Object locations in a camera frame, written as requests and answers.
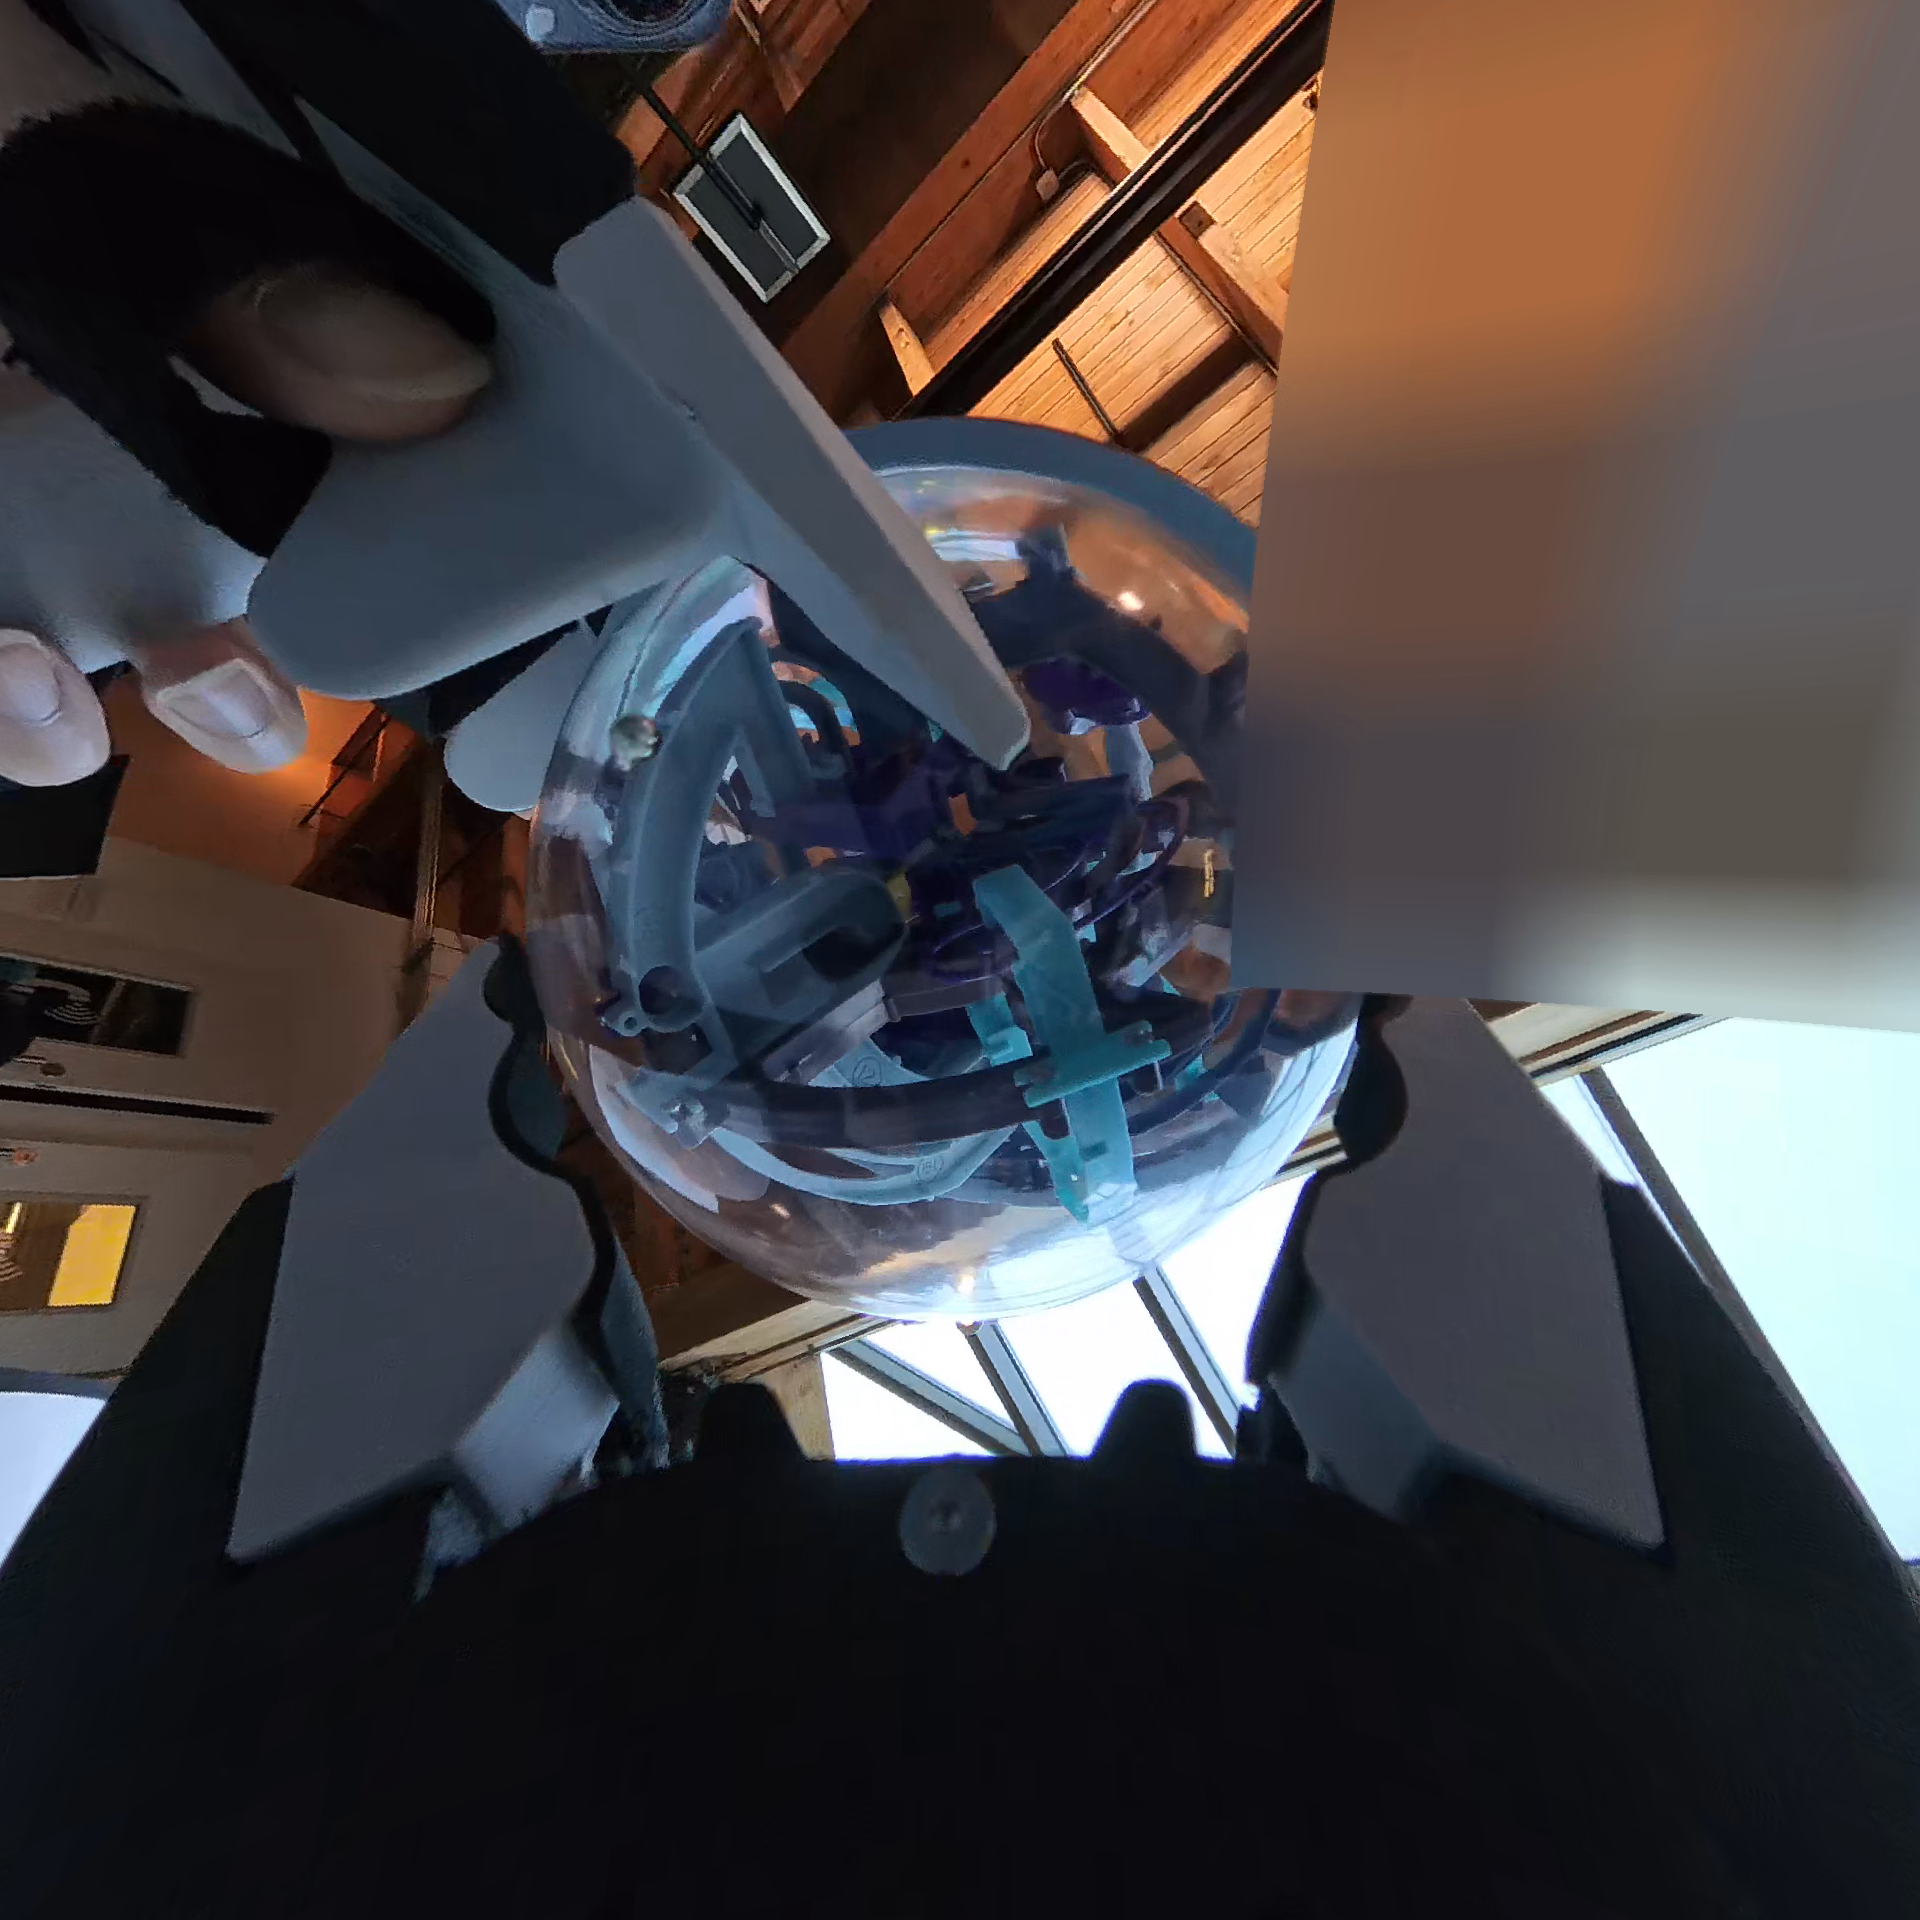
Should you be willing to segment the skylight window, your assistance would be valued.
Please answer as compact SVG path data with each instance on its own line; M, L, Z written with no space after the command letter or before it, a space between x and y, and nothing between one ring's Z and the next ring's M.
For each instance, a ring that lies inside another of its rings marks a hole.
M1608 1081L1903 1560L1917 1545L1915 1036L1720 1023L1606 1067ZM1189 1239L1165 1274L1240 1401L1264 1274L1305 1180L1270 1184ZM1006 1330L1067 1451L1086 1454L1117 1395L1176 1380L1127 1287ZM953 1327L876 1346L1004 1416ZM822 1363L832 1454L977 1454L891 1390Z

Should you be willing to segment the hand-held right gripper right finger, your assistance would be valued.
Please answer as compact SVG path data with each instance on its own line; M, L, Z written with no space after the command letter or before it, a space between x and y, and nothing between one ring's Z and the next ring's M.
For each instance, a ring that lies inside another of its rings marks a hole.
M1664 1543L1599 1166L1462 999L1372 998L1246 1351L1264 1440L1409 1521L1494 1487Z

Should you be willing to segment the person's left hand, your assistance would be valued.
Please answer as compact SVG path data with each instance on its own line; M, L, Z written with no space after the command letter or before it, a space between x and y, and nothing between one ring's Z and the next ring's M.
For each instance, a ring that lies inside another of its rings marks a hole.
M139 100L125 68L101 68L30 4L4 4L4 140ZM348 268L267 268L212 295L187 326L183 361L254 417L333 442L423 442L473 408L487 356L452 326ZM4 615L4 794L67 786L112 755L105 702L60 639ZM237 775L305 752L303 692L241 617L132 650L139 700L187 747Z

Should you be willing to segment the clear plastic maze ball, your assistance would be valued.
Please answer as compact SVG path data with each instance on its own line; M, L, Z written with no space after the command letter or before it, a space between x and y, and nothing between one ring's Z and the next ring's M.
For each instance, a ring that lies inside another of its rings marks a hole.
M1004 769L766 576L608 619L535 811L567 1091L697 1239L891 1319L1136 1280L1272 1182L1353 994L1229 986L1257 528L1030 424L868 427L1023 700ZM621 770L608 730L649 714Z

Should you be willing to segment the dark wall window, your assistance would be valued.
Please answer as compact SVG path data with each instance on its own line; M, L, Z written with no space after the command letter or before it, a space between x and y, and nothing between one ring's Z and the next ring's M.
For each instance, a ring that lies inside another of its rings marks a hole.
M143 977L3 956L3 1064L47 1044L177 1058L197 994Z

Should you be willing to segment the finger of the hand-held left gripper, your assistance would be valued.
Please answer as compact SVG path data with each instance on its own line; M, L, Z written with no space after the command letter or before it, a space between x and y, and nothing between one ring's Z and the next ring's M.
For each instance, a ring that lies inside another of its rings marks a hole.
M739 558L974 756L1008 766L1029 716L969 601L680 232L625 199L565 242L555 275L717 462Z
M444 745L449 785L483 810L531 814L569 708L599 651L599 634L579 619L503 691L465 716Z

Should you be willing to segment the rectangular ceiling light panel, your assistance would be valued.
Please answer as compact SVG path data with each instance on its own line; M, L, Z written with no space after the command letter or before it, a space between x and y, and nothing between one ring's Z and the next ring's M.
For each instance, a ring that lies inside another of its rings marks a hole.
M672 199L764 304L829 246L820 215L745 112L734 112L702 148Z

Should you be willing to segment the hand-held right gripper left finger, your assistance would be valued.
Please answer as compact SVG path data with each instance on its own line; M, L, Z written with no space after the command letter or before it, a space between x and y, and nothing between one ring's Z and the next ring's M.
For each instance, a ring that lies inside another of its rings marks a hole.
M233 1562L399 1496L494 1538L665 1466L655 1334L561 1137L523 953L476 950L293 1168Z

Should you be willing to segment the yellow lit wall window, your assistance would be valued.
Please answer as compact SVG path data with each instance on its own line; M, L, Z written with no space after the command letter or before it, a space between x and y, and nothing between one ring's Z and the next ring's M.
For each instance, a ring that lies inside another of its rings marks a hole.
M136 1234L139 1202L6 1194L3 1314L109 1307Z

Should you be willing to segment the black ceiling track rail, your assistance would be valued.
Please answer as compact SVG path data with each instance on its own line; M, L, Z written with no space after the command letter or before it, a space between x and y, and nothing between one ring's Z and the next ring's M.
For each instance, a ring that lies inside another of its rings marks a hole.
M963 417L1086 302L1127 256L1179 215L1217 171L1324 67L1332 4L1301 3L1104 199L1089 223L1040 266L901 411Z

